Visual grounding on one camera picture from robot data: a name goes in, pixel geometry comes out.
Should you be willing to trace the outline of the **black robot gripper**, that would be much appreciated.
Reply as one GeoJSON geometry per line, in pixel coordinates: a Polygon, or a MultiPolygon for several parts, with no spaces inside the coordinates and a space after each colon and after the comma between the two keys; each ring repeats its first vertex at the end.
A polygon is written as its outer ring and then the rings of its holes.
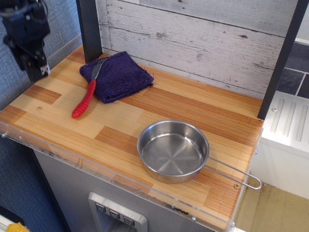
{"type": "Polygon", "coordinates": [[[51,71],[43,50],[50,33],[48,7],[44,0],[2,0],[0,16],[10,48],[19,68],[26,70],[31,82],[47,77],[51,71]]]}

